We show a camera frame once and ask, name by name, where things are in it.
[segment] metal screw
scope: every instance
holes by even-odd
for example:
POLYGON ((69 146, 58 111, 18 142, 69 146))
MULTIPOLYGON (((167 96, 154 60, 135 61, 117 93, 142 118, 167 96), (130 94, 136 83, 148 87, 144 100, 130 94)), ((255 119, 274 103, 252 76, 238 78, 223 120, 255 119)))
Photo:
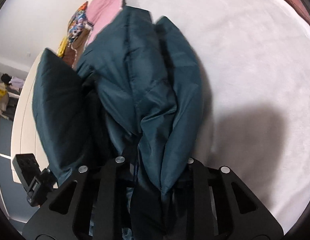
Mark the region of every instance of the metal screw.
POLYGON ((84 173, 84 172, 88 171, 88 168, 87 168, 87 166, 83 165, 83 166, 80 166, 78 168, 78 171, 79 171, 79 173, 84 173))
POLYGON ((115 161, 117 163, 123 163, 125 161, 125 158, 123 156, 118 156, 118 157, 116 157, 115 161))
POLYGON ((229 173, 230 171, 231 171, 231 170, 230 170, 229 167, 224 166, 224 167, 221 168, 221 172, 222 172, 222 173, 229 173))

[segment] dark green jacket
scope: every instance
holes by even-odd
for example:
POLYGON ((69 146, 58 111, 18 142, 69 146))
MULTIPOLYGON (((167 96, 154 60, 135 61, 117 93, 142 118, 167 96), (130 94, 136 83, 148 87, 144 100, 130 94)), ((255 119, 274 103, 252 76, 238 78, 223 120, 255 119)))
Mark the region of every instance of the dark green jacket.
POLYGON ((134 238, 161 239, 202 116, 199 64, 169 19, 154 25, 148 11, 125 6, 86 48, 77 73, 46 49, 33 114, 59 184, 80 165, 102 165, 137 140, 134 238))

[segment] colorful patterned fabric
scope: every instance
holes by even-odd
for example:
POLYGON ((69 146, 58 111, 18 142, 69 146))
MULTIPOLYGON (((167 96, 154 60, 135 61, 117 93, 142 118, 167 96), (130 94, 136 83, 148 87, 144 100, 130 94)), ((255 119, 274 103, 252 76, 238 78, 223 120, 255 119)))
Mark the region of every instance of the colorful patterned fabric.
POLYGON ((74 13, 68 24, 67 45, 70 46, 82 33, 86 24, 87 1, 74 13))

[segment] black clamp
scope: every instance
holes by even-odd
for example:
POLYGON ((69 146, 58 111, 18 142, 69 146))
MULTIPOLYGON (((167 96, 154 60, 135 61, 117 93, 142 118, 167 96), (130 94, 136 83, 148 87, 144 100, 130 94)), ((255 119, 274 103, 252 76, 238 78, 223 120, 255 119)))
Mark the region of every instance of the black clamp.
POLYGON ((26 190, 28 203, 32 207, 42 205, 57 181, 54 174, 48 168, 41 172, 34 154, 15 155, 13 166, 26 190))
POLYGON ((120 156, 102 168, 81 166, 54 190, 23 229, 26 240, 92 239, 89 236, 94 199, 93 239, 122 239, 117 215, 117 173, 129 168, 120 156))

